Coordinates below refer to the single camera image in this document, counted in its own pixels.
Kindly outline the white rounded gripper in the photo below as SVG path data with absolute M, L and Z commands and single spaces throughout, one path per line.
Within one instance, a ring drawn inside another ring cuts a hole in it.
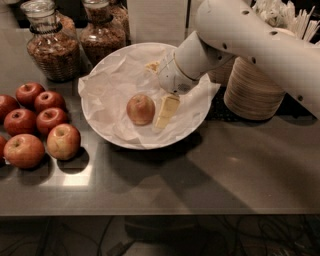
M 175 115 L 180 97 L 185 95 L 198 85 L 198 80 L 187 77 L 179 68 L 175 60 L 174 51 L 168 53 L 162 60 L 149 62 L 145 65 L 149 72 L 157 74 L 160 87 L 168 93 L 161 99 L 161 105 L 156 115 L 154 127 L 164 129 Z

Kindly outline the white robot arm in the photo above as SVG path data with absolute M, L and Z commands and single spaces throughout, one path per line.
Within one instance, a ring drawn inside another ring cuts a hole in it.
M 157 76 L 165 96 L 155 126 L 165 128 L 179 97 L 233 56 L 247 59 L 320 117 L 319 47 L 271 27 L 244 0 L 204 0 L 196 12 L 195 30 L 159 63 Z

